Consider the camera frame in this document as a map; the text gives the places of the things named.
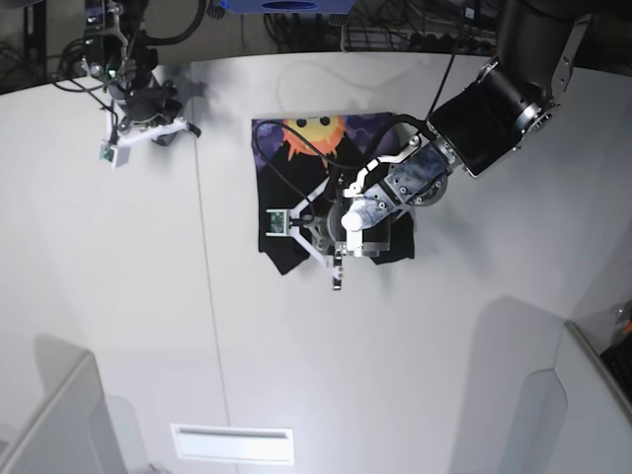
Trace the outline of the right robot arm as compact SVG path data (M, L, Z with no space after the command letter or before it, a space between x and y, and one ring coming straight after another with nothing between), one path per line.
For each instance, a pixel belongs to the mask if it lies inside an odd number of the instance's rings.
M159 46L187 40L200 26L207 3L199 1L193 20L180 33L157 38L145 31L147 1L86 1L83 37L60 55L51 83L57 89L88 94L108 114L105 146L109 151L133 138L170 145L182 131L200 130L183 116L171 80L159 81Z

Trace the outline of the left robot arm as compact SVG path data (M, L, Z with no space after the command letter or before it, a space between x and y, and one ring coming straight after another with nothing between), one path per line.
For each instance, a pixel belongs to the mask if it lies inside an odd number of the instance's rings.
M391 227L412 206L441 199L461 166L478 177L542 127L568 87L574 58L596 1L503 1L497 53L476 79L427 117L394 116L369 142L360 163L315 191L328 200L311 212L308 243L291 235L343 281L345 257L378 257L390 249Z

